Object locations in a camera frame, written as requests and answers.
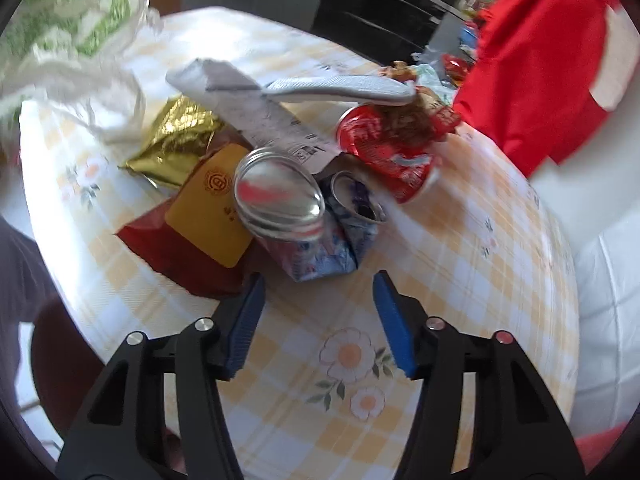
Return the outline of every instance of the black cabinet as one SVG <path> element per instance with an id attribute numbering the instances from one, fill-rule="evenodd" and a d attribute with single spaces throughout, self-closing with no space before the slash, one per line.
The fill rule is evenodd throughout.
<path id="1" fill-rule="evenodd" d="M 321 0 L 311 32 L 380 64 L 411 62 L 445 13 L 431 0 Z"/>

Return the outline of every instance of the green and white plastic bag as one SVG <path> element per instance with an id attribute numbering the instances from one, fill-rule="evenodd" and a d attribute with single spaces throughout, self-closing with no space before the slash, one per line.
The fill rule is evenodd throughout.
<path id="1" fill-rule="evenodd" d="M 145 25 L 148 0 L 23 0 L 0 36 L 0 146 L 17 153 L 20 105 L 46 102 L 104 143 L 138 139 L 145 99 L 118 57 Z"/>

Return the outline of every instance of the yellow plaid tablecloth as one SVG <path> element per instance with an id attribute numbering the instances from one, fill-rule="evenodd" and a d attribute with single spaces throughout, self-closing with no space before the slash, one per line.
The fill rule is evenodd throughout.
<path id="1" fill-rule="evenodd" d="M 376 66 L 329 41 L 254 16 L 203 9 L 169 16 L 127 51 L 146 94 L 146 120 L 175 94 L 166 71 L 195 57 L 227 59 L 260 83 L 281 76 L 373 73 Z M 331 135 L 348 104 L 290 110 Z M 114 232 L 167 193 L 117 169 L 136 151 L 105 147 L 73 121 L 27 102 L 20 118 L 24 183 L 43 257 L 84 338 L 107 361 L 127 333 L 179 332 L 216 302 L 154 273 Z M 357 272 L 293 283 L 269 262 L 268 303 L 244 369 L 220 386 L 242 469 L 264 480 L 390 479 L 420 384 L 391 358 L 372 302 L 387 269 L 402 294 L 460 332 L 510 330 L 564 416 L 578 357 L 577 293 L 556 220 L 490 140 L 469 127 L 442 147 L 444 168 L 419 200 L 386 202 L 390 222 Z M 465 382 L 470 393 L 472 381 Z M 167 384 L 168 425 L 177 429 Z M 454 469 L 468 457 L 472 402 L 465 397 Z"/>

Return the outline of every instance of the crumpled wrapper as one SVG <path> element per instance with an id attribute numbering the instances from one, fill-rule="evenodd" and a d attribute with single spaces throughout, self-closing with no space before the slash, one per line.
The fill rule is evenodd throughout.
<path id="1" fill-rule="evenodd" d="M 217 115 L 188 97 L 169 99 L 149 128 L 142 150 L 121 168 L 159 186 L 179 188 L 224 126 Z"/>

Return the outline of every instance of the screw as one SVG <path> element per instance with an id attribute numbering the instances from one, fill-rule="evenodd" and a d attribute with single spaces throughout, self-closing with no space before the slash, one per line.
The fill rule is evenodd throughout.
<path id="1" fill-rule="evenodd" d="M 131 332 L 127 336 L 127 344 L 131 346 L 139 345 L 140 343 L 142 343 L 144 338 L 145 335 L 142 332 Z"/>
<path id="2" fill-rule="evenodd" d="M 434 316 L 427 320 L 427 328 L 429 330 L 442 330 L 446 325 L 441 317 Z"/>
<path id="3" fill-rule="evenodd" d="M 196 330 L 200 330 L 201 332 L 206 332 L 207 330 L 211 330 L 213 328 L 213 321 L 209 317 L 201 317 L 196 321 Z"/>
<path id="4" fill-rule="evenodd" d="M 496 332 L 495 338 L 498 340 L 498 343 L 502 343 L 503 345 L 510 345 L 511 343 L 513 343 L 513 335 L 511 335 L 511 333 L 509 332 L 506 332 L 505 330 Z"/>

